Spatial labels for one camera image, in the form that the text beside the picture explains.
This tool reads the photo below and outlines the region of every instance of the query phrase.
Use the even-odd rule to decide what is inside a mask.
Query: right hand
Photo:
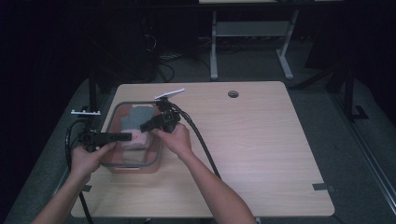
[[[153,132],[160,137],[166,146],[181,159],[193,155],[191,149],[190,131],[185,125],[178,123],[172,133],[155,129]]]

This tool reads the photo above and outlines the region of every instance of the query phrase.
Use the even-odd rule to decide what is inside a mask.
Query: wooden table
[[[170,101],[190,114],[222,179],[255,217],[333,214],[328,191],[313,188],[323,180],[281,82],[121,85],[109,111],[121,102],[150,101],[154,95],[181,88],[186,91]],[[230,98],[229,91],[238,91],[239,96]],[[210,167],[193,131],[191,143]],[[212,217],[188,169],[165,147],[158,172],[112,174],[102,166],[89,185],[92,189],[84,195],[93,217]],[[80,203],[72,215],[84,217]]]

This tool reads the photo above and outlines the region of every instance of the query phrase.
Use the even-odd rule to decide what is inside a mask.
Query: left hand
[[[108,143],[94,152],[88,152],[83,146],[75,147],[72,151],[72,170],[69,177],[73,177],[82,184],[87,184],[91,174],[100,166],[100,160],[113,149],[116,142]]]

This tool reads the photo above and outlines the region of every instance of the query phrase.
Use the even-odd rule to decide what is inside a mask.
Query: floor
[[[278,80],[286,86],[293,86],[318,73],[319,70],[304,68],[304,62],[312,43],[293,41],[287,58],[294,80],[283,77],[275,49],[279,40],[263,40],[260,44],[246,42],[233,44],[234,50],[220,50],[218,55],[219,80],[226,81],[267,81]],[[171,82],[210,81],[208,69],[209,53],[199,55],[199,59],[180,57],[165,62],[175,70]],[[169,67],[162,66],[167,77]],[[329,94],[325,77],[313,85],[299,91],[289,91],[305,135],[312,148],[324,182],[332,186],[330,196],[335,207],[332,217],[261,217],[262,223],[396,223],[396,216],[387,203],[384,194],[376,184],[369,163],[364,159],[361,144],[356,140],[351,123],[340,109],[342,91]],[[160,76],[153,82],[163,82]],[[376,105],[370,91],[358,80],[355,81],[355,105],[361,105],[368,119],[356,120],[357,127],[367,145],[372,149],[389,181],[396,184],[396,130]],[[106,112],[114,92],[100,94],[100,107]],[[18,200],[8,215],[6,223],[28,223],[50,199],[62,184],[65,174],[64,131],[75,119],[69,111],[88,104],[87,81],[81,83],[70,100],[58,126],[52,133],[44,151],[26,182]],[[101,218],[94,223],[143,223],[144,218]],[[85,218],[70,217],[67,223],[88,223]],[[153,219],[151,223],[199,223],[196,219]]]

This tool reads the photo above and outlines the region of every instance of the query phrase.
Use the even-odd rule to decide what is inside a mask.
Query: clear plastic container
[[[121,118],[128,116],[136,106],[151,106],[154,116],[161,112],[153,102],[124,102],[118,104],[106,128],[108,133],[128,132],[121,129]],[[114,149],[101,160],[102,165],[118,174],[152,174],[158,171],[161,163],[162,141],[153,133],[147,135],[148,144],[144,147],[128,147],[127,142],[118,142]]]

